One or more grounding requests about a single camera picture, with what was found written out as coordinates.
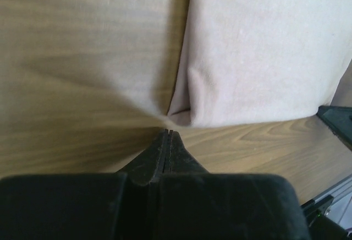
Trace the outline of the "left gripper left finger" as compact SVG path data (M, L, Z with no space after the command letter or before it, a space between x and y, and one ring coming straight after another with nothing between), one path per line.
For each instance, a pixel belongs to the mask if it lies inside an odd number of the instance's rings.
M138 186L147 186L163 173L168 149L168 130L157 134L152 143L117 173L126 173Z

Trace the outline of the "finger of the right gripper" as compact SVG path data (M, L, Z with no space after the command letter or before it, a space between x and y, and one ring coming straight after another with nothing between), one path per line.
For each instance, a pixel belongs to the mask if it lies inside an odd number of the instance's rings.
M316 115L351 150L351 107L320 106Z

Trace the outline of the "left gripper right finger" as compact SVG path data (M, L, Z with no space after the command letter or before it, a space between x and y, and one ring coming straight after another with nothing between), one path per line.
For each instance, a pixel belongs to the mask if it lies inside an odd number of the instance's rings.
M163 173L208 173L187 151L180 134L170 130L167 134Z

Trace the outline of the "beige t shirt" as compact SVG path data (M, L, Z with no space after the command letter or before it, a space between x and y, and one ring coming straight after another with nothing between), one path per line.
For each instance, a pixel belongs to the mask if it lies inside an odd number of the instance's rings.
M190 0L168 117L221 127L310 117L351 61L351 0Z

